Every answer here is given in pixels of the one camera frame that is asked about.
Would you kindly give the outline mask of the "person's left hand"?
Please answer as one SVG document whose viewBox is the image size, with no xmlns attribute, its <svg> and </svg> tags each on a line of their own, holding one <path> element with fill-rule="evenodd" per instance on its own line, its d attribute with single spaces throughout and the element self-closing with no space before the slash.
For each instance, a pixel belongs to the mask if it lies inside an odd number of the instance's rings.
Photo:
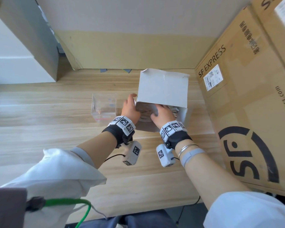
<svg viewBox="0 0 285 228">
<path fill-rule="evenodd" d="M 121 116 L 125 116 L 130 119 L 134 124 L 138 122 L 141 117 L 141 113 L 136 111 L 136 106 L 134 102 L 124 101 Z"/>
</svg>

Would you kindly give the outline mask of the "person's right hand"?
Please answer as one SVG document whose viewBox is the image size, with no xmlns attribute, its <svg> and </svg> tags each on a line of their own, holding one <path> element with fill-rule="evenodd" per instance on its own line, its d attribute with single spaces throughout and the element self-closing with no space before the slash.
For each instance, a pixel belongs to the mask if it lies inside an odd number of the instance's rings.
<svg viewBox="0 0 285 228">
<path fill-rule="evenodd" d="M 153 123 L 157 126 L 158 129 L 161 129 L 166 123 L 174 121 L 175 116 L 172 111 L 166 105 L 155 104 L 158 116 L 151 118 Z"/>
</svg>

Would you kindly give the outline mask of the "white cardboard box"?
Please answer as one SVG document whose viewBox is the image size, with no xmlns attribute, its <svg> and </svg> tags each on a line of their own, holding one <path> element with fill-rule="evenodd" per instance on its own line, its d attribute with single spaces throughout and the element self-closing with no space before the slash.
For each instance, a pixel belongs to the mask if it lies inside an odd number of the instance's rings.
<svg viewBox="0 0 285 228">
<path fill-rule="evenodd" d="M 187 127 L 189 120 L 187 115 L 189 76 L 185 73 L 151 68 L 140 72 L 136 111 L 141 113 L 141 118 L 136 124 L 136 130 L 159 132 L 150 118 L 152 113 L 157 112 L 155 104 L 177 108 L 176 120 Z"/>
</svg>

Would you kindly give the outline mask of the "person's left forearm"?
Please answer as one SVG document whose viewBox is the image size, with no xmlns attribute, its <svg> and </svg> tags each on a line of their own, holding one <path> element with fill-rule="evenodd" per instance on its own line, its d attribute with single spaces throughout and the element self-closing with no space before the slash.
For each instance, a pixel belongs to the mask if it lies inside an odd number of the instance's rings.
<svg viewBox="0 0 285 228">
<path fill-rule="evenodd" d="M 96 169 L 100 168 L 116 146 L 116 138 L 108 131 L 102 132 L 96 137 L 77 145 L 78 148 L 88 154 Z"/>
</svg>

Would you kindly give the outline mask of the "person's right forearm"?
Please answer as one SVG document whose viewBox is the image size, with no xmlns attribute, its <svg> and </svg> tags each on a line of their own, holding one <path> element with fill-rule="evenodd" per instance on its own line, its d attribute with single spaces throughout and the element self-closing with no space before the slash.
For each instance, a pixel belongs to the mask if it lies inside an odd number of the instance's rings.
<svg viewBox="0 0 285 228">
<path fill-rule="evenodd" d="M 251 191 L 205 152 L 191 156 L 184 168 L 207 209 L 224 193 Z"/>
</svg>

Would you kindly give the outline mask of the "right wristband with marker tiles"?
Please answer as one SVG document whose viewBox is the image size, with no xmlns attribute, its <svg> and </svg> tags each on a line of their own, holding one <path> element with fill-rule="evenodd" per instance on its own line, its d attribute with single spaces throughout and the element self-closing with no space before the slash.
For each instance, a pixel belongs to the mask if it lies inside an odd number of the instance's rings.
<svg viewBox="0 0 285 228">
<path fill-rule="evenodd" d="M 167 149 L 175 149 L 176 145 L 183 140 L 192 140 L 183 123 L 176 120 L 163 125 L 159 133 Z"/>
</svg>

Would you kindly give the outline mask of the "wristband with marker tiles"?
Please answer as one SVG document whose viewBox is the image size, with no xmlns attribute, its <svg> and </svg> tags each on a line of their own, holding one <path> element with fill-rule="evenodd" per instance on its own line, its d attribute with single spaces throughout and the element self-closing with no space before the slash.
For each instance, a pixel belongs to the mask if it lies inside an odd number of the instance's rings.
<svg viewBox="0 0 285 228">
<path fill-rule="evenodd" d="M 133 141 L 136 126 L 126 116 L 117 116 L 111 121 L 102 132 L 111 133 L 117 140 L 116 149 L 120 148 L 122 144 L 129 145 Z"/>
<path fill-rule="evenodd" d="M 183 123 L 176 120 L 163 125 L 159 133 L 167 149 L 175 149 L 176 145 L 183 140 L 192 140 Z"/>
</svg>

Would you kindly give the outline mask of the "clear plastic container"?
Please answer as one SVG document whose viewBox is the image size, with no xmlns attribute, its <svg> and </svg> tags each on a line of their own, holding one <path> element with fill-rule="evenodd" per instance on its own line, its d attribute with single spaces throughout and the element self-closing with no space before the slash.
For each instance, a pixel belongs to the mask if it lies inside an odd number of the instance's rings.
<svg viewBox="0 0 285 228">
<path fill-rule="evenodd" d="M 116 92 L 93 93 L 91 115 L 100 126 L 107 126 L 121 115 L 122 102 Z"/>
</svg>

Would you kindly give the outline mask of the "left wristband with marker tiles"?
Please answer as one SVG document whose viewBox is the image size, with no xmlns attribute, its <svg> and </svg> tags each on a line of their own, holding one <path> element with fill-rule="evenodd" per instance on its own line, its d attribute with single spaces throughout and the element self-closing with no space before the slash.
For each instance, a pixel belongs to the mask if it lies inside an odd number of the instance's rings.
<svg viewBox="0 0 285 228">
<path fill-rule="evenodd" d="M 111 133 L 117 140 L 116 149 L 120 148 L 122 144 L 129 145 L 133 141 L 136 126 L 126 116 L 117 116 L 111 121 L 102 132 Z"/>
</svg>

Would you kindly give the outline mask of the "large brown printed cardboard box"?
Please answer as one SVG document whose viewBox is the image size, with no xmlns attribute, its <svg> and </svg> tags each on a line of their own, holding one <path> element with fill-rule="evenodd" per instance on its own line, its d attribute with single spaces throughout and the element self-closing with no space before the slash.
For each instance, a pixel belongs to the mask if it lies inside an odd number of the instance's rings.
<svg viewBox="0 0 285 228">
<path fill-rule="evenodd" d="M 285 66 L 251 5 L 195 70 L 227 171 L 285 196 Z"/>
</svg>

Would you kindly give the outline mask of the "blue jeans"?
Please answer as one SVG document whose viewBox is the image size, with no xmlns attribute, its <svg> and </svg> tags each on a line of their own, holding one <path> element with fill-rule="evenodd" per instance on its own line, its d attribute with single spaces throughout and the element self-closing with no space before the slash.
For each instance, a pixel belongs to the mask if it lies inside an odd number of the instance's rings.
<svg viewBox="0 0 285 228">
<path fill-rule="evenodd" d="M 164 209 L 83 222 L 79 228 L 178 228 Z"/>
</svg>

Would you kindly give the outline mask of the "white left sleeve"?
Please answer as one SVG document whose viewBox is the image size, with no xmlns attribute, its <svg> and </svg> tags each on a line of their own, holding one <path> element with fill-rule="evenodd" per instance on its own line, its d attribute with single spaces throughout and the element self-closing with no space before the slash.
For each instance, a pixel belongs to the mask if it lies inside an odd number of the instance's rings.
<svg viewBox="0 0 285 228">
<path fill-rule="evenodd" d="M 81 148 L 44 149 L 43 153 L 39 163 L 1 187 L 26 188 L 28 199 L 34 196 L 79 199 L 87 196 L 90 188 L 106 184 L 106 177 Z M 28 212 L 24 217 L 24 228 L 64 228 L 74 207 L 53 206 Z"/>
</svg>

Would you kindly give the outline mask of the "white sleeve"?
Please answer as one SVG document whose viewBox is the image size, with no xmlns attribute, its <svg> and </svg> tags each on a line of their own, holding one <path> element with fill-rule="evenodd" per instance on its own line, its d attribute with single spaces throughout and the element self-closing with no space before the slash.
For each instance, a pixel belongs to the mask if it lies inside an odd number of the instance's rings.
<svg viewBox="0 0 285 228">
<path fill-rule="evenodd" d="M 39 163 L 1 187 L 26 188 L 28 199 L 34 196 L 79 199 L 87 196 L 90 188 L 106 184 L 106 177 L 81 148 L 44 149 L 43 153 Z M 74 207 L 53 206 L 28 212 L 24 217 L 24 228 L 64 228 Z"/>
<path fill-rule="evenodd" d="M 204 228 L 285 228 L 285 205 L 258 192 L 227 192 L 211 205 Z"/>
</svg>

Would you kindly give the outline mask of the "white cabinet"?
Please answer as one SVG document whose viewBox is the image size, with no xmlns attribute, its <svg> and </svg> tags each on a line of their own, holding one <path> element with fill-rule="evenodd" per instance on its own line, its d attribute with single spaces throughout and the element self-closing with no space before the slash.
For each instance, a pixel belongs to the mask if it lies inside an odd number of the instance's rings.
<svg viewBox="0 0 285 228">
<path fill-rule="evenodd" d="M 57 81 L 58 51 L 50 30 L 30 18 L 0 15 L 0 84 Z"/>
</svg>

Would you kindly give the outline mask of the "white right sleeve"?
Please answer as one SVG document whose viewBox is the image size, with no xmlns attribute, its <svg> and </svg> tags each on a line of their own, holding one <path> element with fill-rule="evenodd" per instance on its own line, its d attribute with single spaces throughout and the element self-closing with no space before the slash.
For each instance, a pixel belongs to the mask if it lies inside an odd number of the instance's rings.
<svg viewBox="0 0 285 228">
<path fill-rule="evenodd" d="M 258 192 L 227 192 L 211 205 L 204 228 L 285 228 L 285 205 Z"/>
</svg>

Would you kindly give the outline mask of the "brown cardboard box with label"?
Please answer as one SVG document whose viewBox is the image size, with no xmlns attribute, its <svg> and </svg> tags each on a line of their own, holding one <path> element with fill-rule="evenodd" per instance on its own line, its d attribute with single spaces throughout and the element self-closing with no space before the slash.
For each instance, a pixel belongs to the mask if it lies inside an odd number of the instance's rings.
<svg viewBox="0 0 285 228">
<path fill-rule="evenodd" d="M 285 64 L 285 0 L 252 0 L 251 4 Z"/>
</svg>

